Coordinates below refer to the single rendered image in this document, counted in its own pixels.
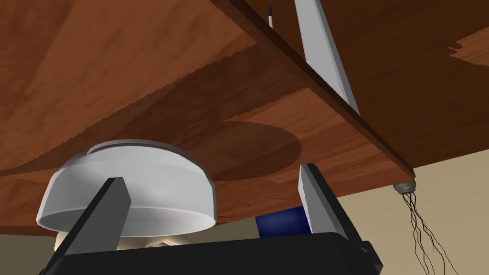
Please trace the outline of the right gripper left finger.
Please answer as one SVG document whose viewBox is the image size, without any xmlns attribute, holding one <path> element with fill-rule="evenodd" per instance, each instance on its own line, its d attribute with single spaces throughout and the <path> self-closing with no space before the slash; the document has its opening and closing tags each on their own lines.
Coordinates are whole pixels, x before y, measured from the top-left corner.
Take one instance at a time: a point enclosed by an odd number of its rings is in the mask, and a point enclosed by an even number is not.
<svg viewBox="0 0 489 275">
<path fill-rule="evenodd" d="M 131 206 L 123 178 L 109 178 L 64 239 L 64 254 L 113 251 Z"/>
</svg>

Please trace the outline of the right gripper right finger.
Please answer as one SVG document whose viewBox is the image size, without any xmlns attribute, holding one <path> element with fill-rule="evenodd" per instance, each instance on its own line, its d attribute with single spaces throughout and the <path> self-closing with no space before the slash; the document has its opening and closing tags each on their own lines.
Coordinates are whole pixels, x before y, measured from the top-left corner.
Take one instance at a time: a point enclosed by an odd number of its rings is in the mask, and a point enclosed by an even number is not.
<svg viewBox="0 0 489 275">
<path fill-rule="evenodd" d="M 361 241 L 353 223 L 316 165 L 300 165 L 298 192 L 312 233 L 333 232 L 349 241 Z"/>
</svg>

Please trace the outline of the dark blue block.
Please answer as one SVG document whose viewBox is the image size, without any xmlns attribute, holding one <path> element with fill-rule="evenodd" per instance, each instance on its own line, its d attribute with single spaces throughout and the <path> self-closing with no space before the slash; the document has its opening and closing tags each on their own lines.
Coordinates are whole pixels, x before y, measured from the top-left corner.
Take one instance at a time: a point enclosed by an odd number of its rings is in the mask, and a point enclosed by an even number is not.
<svg viewBox="0 0 489 275">
<path fill-rule="evenodd" d="M 302 206 L 256 216 L 255 220 L 261 238 L 311 233 Z"/>
</svg>

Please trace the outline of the white bowl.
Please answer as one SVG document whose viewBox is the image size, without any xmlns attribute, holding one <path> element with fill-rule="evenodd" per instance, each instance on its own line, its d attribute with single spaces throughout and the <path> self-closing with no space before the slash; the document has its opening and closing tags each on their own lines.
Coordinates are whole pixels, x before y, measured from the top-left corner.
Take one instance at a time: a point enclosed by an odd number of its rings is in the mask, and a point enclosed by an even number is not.
<svg viewBox="0 0 489 275">
<path fill-rule="evenodd" d="M 217 222 L 214 185 L 188 153 L 156 141 L 123 139 L 66 161 L 50 178 L 37 223 L 68 232 L 104 182 L 117 177 L 131 197 L 122 237 L 194 233 Z"/>
</svg>

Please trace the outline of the brown wooden table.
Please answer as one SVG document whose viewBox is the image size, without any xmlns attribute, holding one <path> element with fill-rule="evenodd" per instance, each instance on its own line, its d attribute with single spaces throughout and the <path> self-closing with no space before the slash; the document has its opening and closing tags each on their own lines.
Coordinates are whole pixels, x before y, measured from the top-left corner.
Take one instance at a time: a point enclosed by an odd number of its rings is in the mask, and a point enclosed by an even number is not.
<svg viewBox="0 0 489 275">
<path fill-rule="evenodd" d="M 296 207 L 314 163 L 344 196 L 415 174 L 244 0 L 0 0 L 0 234 L 113 139 L 189 152 L 224 224 Z"/>
</svg>

